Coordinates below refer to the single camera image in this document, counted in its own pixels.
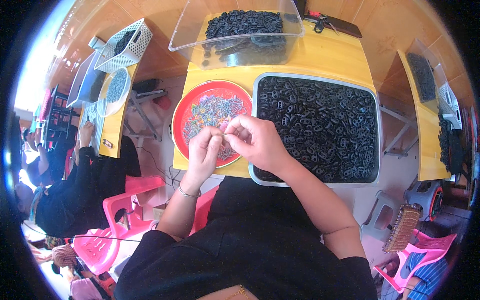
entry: bracelet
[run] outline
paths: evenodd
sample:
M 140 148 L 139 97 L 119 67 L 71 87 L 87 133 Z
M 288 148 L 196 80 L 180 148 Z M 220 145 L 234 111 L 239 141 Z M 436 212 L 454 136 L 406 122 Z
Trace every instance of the bracelet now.
M 182 195 L 184 195 L 185 197 L 190 197 L 190 198 L 198 198 L 198 197 L 200 197 L 200 196 L 202 195 L 202 191 L 201 191 L 201 190 L 198 190 L 198 195 L 196 195 L 196 196 L 188 195 L 187 193 L 185 193 L 185 192 L 181 189 L 180 183 L 179 183 L 179 192 L 180 192 Z

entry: red tray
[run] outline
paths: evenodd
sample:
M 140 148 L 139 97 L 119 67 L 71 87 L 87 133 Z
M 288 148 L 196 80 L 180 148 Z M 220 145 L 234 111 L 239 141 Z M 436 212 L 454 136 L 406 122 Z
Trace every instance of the red tray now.
M 247 115 L 252 114 L 252 98 L 239 85 L 225 80 L 212 80 L 199 84 L 191 89 L 185 97 L 180 100 L 173 113 L 172 137 L 173 143 L 180 150 L 183 157 L 188 159 L 188 145 L 183 137 L 183 128 L 185 123 L 192 116 L 192 105 L 198 105 L 203 96 L 222 96 L 223 98 L 232 98 L 237 96 L 243 102 L 243 108 Z M 222 160 L 217 158 L 216 167 L 227 166 L 240 158 L 240 154 L 234 154 L 232 157 Z

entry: wooden table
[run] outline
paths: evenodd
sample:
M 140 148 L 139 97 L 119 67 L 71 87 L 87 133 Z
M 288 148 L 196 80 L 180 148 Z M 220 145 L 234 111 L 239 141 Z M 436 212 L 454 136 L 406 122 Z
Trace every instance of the wooden table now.
M 376 94 L 365 53 L 357 38 L 343 33 L 337 35 L 330 29 L 325 29 L 321 34 L 317 34 L 313 31 L 313 23 L 303 21 L 303 24 L 306 29 L 305 36 L 299 38 L 287 64 L 202 71 L 190 63 L 183 96 L 196 85 L 215 79 L 232 81 L 252 95 L 253 82 L 265 72 L 305 74 L 337 79 L 367 87 Z M 180 154 L 177 147 L 173 154 L 173 167 L 182 170 L 188 168 L 188 161 Z M 217 168 L 214 173 L 250 177 L 248 161 L 243 157 L 229 166 Z
M 405 53 L 398 50 L 403 67 L 407 73 L 408 83 L 412 90 L 415 114 L 417 115 L 417 127 L 419 131 L 419 177 L 418 180 L 435 180 L 450 178 L 451 174 L 445 169 L 440 161 L 440 125 L 438 125 L 438 100 L 426 103 L 420 102 L 419 93 L 412 70 L 407 62 Z
M 132 79 L 130 83 L 130 90 L 132 89 L 132 84 L 133 84 L 135 75 L 137 74 L 137 69 L 138 69 L 138 63 L 131 65 L 130 67 L 127 67 L 128 74 Z M 99 154 L 109 156 L 109 157 L 114 157 L 114 158 L 120 157 L 119 145 L 121 142 L 121 136 L 123 132 L 123 121 L 125 120 L 125 112 L 127 110 L 127 106 L 128 106 L 128 97 L 119 111 L 117 111 L 115 114 L 111 116 L 105 117 L 105 121 L 103 123 L 101 141 L 103 141 L 103 139 L 106 139 L 107 141 L 113 144 L 113 148 L 110 149 L 105 145 L 100 144 L 100 149 L 98 151 Z M 80 119 L 82 119 L 83 117 L 84 108 L 85 108 L 85 104 L 82 104 L 82 113 L 80 114 Z

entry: metal tray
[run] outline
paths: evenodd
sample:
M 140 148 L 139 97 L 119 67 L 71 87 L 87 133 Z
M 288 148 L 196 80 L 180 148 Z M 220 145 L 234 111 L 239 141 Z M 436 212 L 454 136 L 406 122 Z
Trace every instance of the metal tray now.
M 309 75 L 301 75 L 301 74 L 290 74 L 290 73 L 277 73 L 277 72 L 267 72 L 260 74 L 255 81 L 253 82 L 253 96 L 252 96 L 252 116 L 256 117 L 257 116 L 257 93 L 258 93 L 258 83 L 259 81 L 267 76 L 276 76 L 276 77 L 288 77 L 288 78 L 299 78 L 299 79 L 307 79 L 307 80 L 316 80 L 316 81 L 322 81 L 322 82 L 327 82 L 327 83 L 332 83 L 332 84 L 339 84 L 347 87 L 352 87 L 356 88 L 359 90 L 364 90 L 366 92 L 369 92 L 377 107 L 377 115 L 376 115 L 376 120 L 377 120 L 377 151 L 375 151 L 375 161 L 376 161 L 376 176 L 375 178 L 370 181 L 370 182 L 355 182 L 355 183 L 326 183 L 326 185 L 330 188 L 359 188 L 359 187 L 370 187 L 370 186 L 375 186 L 378 184 L 378 178 L 380 174 L 380 147 L 381 147 L 381 140 L 382 140 L 382 126 L 381 126 L 381 117 L 380 117 L 380 107 L 378 104 L 377 96 L 376 94 L 373 93 L 373 91 L 369 88 L 366 88 L 364 86 L 356 85 L 356 84 L 351 84 L 351 83 L 346 83 L 340 80 L 335 80 L 335 79 L 329 79 L 329 78 L 323 78 L 323 77 L 316 77 L 316 76 L 309 76 Z M 289 187 L 285 182 L 282 181 L 265 181 L 259 179 L 255 173 L 253 172 L 253 164 L 248 163 L 248 173 L 250 174 L 250 177 L 255 181 L 256 183 L 260 185 L 265 185 L 265 186 L 279 186 L 279 187 Z

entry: woven mat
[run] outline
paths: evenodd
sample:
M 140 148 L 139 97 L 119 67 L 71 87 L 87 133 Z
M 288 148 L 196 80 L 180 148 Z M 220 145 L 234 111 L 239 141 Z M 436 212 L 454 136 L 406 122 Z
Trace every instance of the woven mat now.
M 390 232 L 390 237 L 382 247 L 382 250 L 385 253 L 403 251 L 407 247 L 408 242 L 410 242 L 413 229 L 417 225 L 419 218 L 420 210 L 415 205 L 402 205 L 395 225 Z

